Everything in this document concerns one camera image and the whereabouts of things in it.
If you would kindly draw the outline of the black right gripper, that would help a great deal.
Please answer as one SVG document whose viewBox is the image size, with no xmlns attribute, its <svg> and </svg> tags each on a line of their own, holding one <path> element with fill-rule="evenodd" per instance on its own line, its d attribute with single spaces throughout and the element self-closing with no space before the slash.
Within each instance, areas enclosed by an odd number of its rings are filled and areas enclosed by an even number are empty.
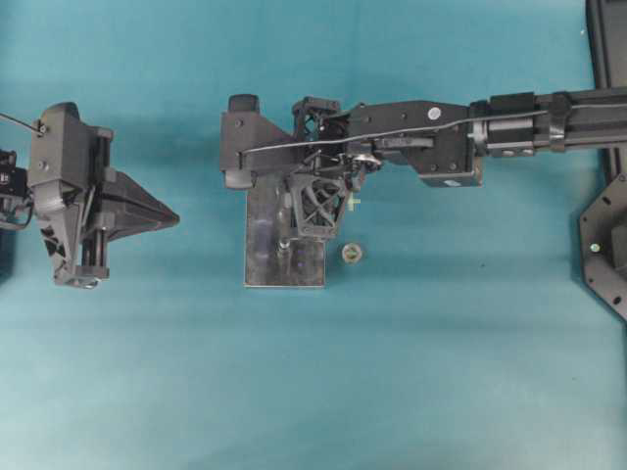
<svg viewBox="0 0 627 470">
<path fill-rule="evenodd" d="M 291 202 L 292 239 L 332 239 L 349 197 L 352 165 L 337 141 L 347 136 L 348 118 L 339 102 L 305 97 L 292 107 L 294 136 L 308 143 L 283 182 Z"/>
</svg>

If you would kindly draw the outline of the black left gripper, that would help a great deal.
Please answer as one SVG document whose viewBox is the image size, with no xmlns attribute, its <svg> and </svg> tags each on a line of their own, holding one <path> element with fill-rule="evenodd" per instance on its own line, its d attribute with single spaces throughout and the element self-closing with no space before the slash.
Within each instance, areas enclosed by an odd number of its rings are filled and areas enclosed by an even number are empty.
<svg viewBox="0 0 627 470">
<path fill-rule="evenodd" d="M 93 289 L 109 278 L 107 244 L 143 232 L 175 226 L 179 215 L 126 173 L 109 167 L 111 129 L 86 130 L 87 187 L 68 194 L 65 206 L 37 214 L 37 223 L 59 286 Z M 147 212 L 102 211 L 104 199 Z"/>
</svg>

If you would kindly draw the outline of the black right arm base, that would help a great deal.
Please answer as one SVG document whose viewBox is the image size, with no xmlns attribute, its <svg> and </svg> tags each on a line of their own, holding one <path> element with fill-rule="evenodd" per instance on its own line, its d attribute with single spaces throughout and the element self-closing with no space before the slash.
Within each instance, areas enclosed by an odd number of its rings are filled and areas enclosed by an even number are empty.
<svg viewBox="0 0 627 470">
<path fill-rule="evenodd" d="M 626 174 L 619 173 L 579 218 L 587 286 L 626 320 Z"/>
</svg>

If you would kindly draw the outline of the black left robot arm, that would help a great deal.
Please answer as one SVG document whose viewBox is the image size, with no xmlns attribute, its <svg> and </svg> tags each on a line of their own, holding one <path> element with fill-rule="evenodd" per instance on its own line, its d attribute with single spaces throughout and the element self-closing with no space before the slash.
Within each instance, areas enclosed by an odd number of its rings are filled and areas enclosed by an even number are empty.
<svg viewBox="0 0 627 470">
<path fill-rule="evenodd" d="M 113 133 L 94 128 L 89 137 L 87 180 L 27 183 L 16 154 L 1 153 L 1 227 L 18 231 L 25 212 L 36 218 L 57 285 L 93 289 L 109 278 L 107 247 L 114 240 L 175 226 L 179 216 L 127 174 L 110 166 Z"/>
</svg>

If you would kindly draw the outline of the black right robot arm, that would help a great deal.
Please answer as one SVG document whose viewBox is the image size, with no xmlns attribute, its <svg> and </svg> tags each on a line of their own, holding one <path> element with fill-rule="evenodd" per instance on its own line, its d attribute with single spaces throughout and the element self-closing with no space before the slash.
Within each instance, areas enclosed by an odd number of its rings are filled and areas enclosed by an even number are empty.
<svg viewBox="0 0 627 470">
<path fill-rule="evenodd" d="M 469 105 L 433 101 L 303 104 L 300 135 L 279 150 L 299 238 L 334 238 L 350 194 L 384 165 L 406 165 L 433 187 L 479 186 L 485 157 L 526 157 L 626 141 L 623 87 L 492 96 Z"/>
</svg>

